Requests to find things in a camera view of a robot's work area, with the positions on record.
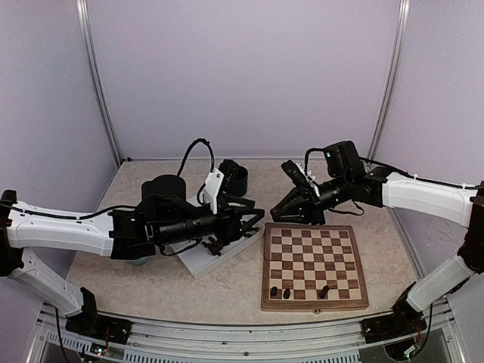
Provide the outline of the wooden chess board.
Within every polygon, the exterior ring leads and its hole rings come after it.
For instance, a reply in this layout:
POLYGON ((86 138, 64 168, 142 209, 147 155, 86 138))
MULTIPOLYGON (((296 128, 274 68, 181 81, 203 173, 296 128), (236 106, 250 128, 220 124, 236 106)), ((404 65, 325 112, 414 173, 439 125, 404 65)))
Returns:
POLYGON ((349 225, 265 225, 261 310, 345 312, 369 307, 365 274, 349 225), (319 298, 329 286, 325 299, 319 298), (276 286, 278 295, 270 297, 276 286), (283 292, 290 288, 290 298, 283 292))

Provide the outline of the dark chess piece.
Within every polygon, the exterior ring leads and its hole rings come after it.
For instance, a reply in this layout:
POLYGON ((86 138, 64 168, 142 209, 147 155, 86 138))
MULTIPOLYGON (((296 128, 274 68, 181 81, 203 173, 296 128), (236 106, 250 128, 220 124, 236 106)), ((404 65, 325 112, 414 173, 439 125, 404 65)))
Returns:
POLYGON ((328 291, 329 291, 329 286, 324 286, 321 291, 319 292, 319 298, 320 299, 325 299, 327 297, 328 291))

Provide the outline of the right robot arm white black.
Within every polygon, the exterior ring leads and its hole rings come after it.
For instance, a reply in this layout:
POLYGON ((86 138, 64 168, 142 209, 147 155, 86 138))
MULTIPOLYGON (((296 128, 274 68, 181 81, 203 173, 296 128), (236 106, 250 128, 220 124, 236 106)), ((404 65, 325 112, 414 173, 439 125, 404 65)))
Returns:
POLYGON ((351 201, 446 222, 464 232, 452 255, 402 293, 386 324, 401 336, 416 323, 416 314, 442 296, 453 293, 474 275, 483 273, 483 186, 422 178, 358 154, 352 141, 322 147, 330 180, 316 182, 308 169, 308 149, 302 164, 288 160, 281 168, 293 189, 271 211, 275 222, 323 225, 325 212, 351 201))

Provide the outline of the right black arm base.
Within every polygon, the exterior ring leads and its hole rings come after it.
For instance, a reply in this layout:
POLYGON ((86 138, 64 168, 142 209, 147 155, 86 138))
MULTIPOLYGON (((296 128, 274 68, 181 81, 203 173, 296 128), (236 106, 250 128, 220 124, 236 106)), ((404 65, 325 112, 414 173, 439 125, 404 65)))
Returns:
POLYGON ((361 330, 366 343, 391 340, 427 329, 424 314, 410 306, 407 295, 408 293, 405 292, 396 300, 389 314, 361 321, 361 330))

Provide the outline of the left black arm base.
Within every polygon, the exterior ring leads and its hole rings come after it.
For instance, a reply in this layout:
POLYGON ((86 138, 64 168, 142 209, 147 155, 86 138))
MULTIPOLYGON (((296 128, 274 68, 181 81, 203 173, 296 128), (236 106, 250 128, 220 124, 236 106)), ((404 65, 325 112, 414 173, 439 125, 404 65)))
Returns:
POLYGON ((132 322, 98 313, 95 295, 85 287, 82 294, 81 311, 67 317, 65 329, 69 332, 103 340, 105 343, 126 345, 132 329, 132 322))

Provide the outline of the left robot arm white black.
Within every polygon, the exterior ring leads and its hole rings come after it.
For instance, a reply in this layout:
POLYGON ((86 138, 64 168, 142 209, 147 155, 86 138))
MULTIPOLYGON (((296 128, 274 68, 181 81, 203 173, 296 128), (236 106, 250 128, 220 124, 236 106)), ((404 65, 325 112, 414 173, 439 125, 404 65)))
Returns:
POLYGON ((73 250, 113 260, 137 260, 164 253, 169 245, 191 248, 213 236, 213 253, 238 241, 265 215, 254 201, 223 194, 222 174, 206 180, 207 201, 187 201, 185 180, 161 175, 141 186, 137 206, 112 206, 90 215, 41 209, 20 202, 17 193, 1 196, 1 275, 28 286, 89 336, 106 328, 95 296, 53 272, 33 252, 35 247, 73 250))

